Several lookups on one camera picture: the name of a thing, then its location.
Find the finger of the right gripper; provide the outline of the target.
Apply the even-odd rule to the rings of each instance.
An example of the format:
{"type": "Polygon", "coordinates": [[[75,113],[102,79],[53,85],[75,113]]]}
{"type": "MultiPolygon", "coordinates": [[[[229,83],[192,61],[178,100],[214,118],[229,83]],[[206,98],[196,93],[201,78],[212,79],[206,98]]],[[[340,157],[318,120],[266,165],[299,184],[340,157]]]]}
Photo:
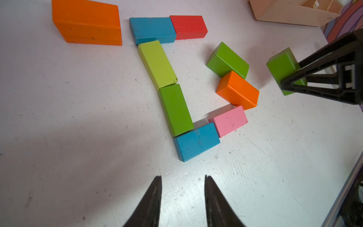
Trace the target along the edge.
{"type": "Polygon", "coordinates": [[[286,91],[351,105],[363,103],[363,30],[349,32],[299,63],[281,81],[286,91]]]}

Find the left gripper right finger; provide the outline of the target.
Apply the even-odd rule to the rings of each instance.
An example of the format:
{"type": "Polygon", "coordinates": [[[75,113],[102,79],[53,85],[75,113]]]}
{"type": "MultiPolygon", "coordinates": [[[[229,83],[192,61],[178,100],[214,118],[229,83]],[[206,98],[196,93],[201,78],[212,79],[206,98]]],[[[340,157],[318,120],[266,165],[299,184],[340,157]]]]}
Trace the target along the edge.
{"type": "Polygon", "coordinates": [[[245,227],[211,176],[205,176],[204,190],[208,227],[245,227]]]}

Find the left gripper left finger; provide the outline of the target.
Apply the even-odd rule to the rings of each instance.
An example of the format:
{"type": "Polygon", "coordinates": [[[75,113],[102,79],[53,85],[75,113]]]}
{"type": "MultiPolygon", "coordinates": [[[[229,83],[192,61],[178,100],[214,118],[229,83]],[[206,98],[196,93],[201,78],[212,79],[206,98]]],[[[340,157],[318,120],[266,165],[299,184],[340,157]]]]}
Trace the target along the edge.
{"type": "Polygon", "coordinates": [[[162,178],[156,176],[124,227],[158,227],[162,198],[162,178]]]}

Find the teal block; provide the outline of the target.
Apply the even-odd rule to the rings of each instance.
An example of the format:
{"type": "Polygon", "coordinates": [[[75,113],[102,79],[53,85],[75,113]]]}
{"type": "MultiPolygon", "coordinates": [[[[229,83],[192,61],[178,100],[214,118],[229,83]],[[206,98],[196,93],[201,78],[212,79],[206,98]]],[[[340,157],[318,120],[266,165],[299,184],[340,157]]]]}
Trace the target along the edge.
{"type": "Polygon", "coordinates": [[[186,162],[220,143],[214,123],[174,138],[178,158],[186,162]]]}
{"type": "Polygon", "coordinates": [[[135,45],[156,40],[165,44],[176,40],[176,32],[169,17],[130,18],[130,30],[135,45]]]}

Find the pink block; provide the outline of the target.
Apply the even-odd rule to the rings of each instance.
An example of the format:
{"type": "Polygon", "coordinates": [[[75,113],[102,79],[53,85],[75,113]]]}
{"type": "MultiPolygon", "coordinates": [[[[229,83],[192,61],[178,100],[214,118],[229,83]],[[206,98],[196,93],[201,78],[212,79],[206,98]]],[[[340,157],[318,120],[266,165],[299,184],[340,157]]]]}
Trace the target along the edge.
{"type": "Polygon", "coordinates": [[[244,108],[237,106],[220,115],[208,118],[209,123],[215,125],[219,138],[241,128],[248,123],[244,108]]]}

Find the red block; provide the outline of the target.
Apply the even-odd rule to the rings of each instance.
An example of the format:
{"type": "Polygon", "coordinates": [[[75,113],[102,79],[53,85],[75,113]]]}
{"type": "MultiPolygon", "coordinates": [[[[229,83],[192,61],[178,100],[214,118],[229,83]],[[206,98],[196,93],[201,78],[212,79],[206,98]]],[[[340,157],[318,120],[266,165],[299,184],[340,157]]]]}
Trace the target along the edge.
{"type": "Polygon", "coordinates": [[[208,33],[202,16],[171,15],[176,32],[176,40],[204,38],[208,33]]]}

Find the light green block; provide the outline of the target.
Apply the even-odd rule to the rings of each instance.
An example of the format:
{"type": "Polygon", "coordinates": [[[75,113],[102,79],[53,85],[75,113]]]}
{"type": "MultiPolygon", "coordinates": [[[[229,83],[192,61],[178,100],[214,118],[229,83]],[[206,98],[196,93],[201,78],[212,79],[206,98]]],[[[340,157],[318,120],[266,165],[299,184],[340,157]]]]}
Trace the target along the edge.
{"type": "Polygon", "coordinates": [[[157,91],[178,82],[171,63],[158,40],[139,44],[138,53],[157,91]]]}

